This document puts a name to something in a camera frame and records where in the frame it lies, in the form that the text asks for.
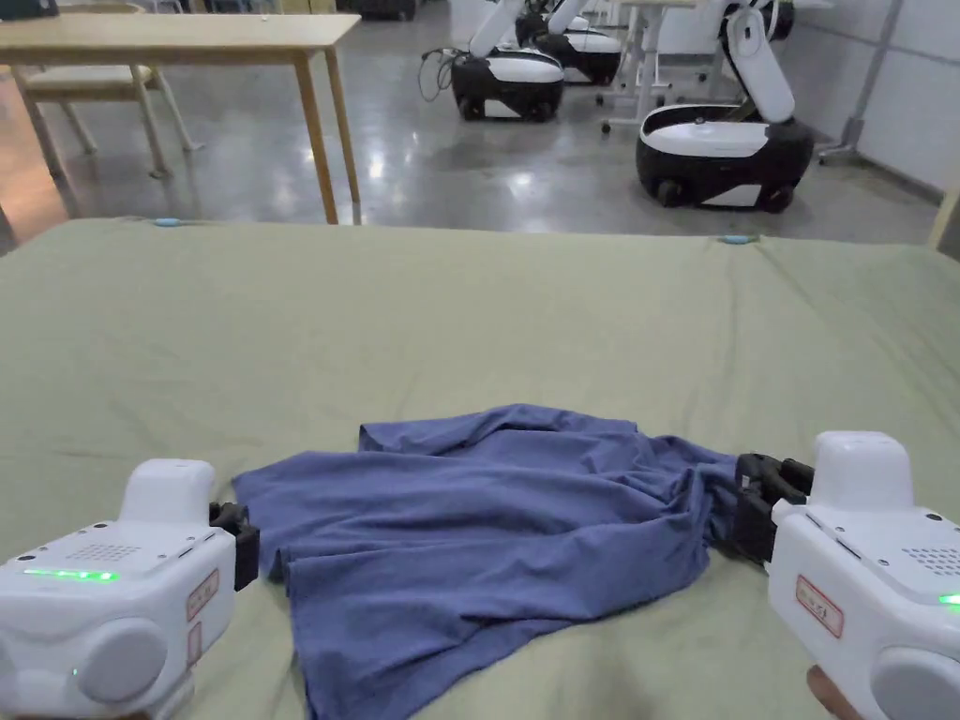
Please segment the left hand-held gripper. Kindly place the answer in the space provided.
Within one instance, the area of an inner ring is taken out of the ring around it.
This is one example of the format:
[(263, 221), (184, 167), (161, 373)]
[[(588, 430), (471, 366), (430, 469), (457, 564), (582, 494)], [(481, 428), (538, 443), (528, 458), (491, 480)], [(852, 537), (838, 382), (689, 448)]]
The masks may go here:
[(1, 568), (1, 712), (10, 719), (172, 719), (193, 670), (259, 574), (247, 508), (213, 502), (214, 468), (153, 458), (119, 516)]

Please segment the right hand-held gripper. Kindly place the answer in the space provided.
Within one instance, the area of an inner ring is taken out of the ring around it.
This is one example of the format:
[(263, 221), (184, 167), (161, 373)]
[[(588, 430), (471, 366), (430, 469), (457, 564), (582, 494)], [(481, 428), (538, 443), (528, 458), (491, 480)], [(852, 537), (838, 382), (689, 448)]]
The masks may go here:
[(906, 447), (827, 431), (815, 461), (737, 457), (737, 552), (864, 719), (959, 715), (959, 529), (915, 503)]

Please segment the person's right hand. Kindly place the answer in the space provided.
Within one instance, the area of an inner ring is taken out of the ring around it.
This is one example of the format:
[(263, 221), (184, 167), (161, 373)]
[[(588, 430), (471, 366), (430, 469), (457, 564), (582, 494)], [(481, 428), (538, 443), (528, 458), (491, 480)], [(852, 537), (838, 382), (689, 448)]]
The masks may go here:
[(806, 684), (817, 703), (834, 719), (861, 720), (862, 717), (847, 702), (839, 688), (818, 666), (806, 672)]

